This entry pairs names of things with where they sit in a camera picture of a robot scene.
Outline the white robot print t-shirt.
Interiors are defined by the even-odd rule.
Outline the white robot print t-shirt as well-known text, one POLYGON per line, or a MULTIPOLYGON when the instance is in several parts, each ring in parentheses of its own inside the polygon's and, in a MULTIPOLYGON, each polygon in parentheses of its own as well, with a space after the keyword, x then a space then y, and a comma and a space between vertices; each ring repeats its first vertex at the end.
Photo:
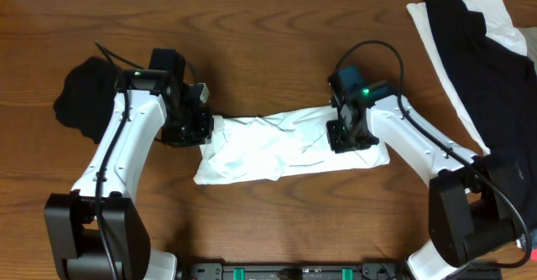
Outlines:
POLYGON ((214 116, 211 141, 201 146, 194 176, 199 185, 234 184, 299 174, 372 169, 390 163, 380 142, 366 150, 335 153, 326 123, 337 119, 330 106, 280 112, 266 117, 214 116))

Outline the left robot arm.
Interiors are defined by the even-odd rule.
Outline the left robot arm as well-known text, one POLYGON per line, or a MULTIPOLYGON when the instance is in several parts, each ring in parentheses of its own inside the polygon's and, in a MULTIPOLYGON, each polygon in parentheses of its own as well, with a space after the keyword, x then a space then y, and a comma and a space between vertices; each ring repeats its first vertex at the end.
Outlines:
POLYGON ((179 279, 176 255, 152 248, 136 209, 138 184, 158 138, 171 147, 206 144, 213 119, 204 83, 166 70, 125 70, 112 116, 83 175, 51 194, 44 219, 62 279, 179 279))

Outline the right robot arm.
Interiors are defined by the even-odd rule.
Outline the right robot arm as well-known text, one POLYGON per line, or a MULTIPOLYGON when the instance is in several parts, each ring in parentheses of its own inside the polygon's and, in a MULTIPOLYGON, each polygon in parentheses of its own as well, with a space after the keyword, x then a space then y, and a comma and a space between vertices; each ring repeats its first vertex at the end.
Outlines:
POLYGON ((386 82, 329 81, 338 117, 326 126, 336 153, 387 143, 421 177, 429 190, 430 239, 406 261, 412 279, 448 279, 484 268, 503 268, 478 258, 519 238, 529 229, 498 182, 508 166, 462 148, 427 122, 386 82))

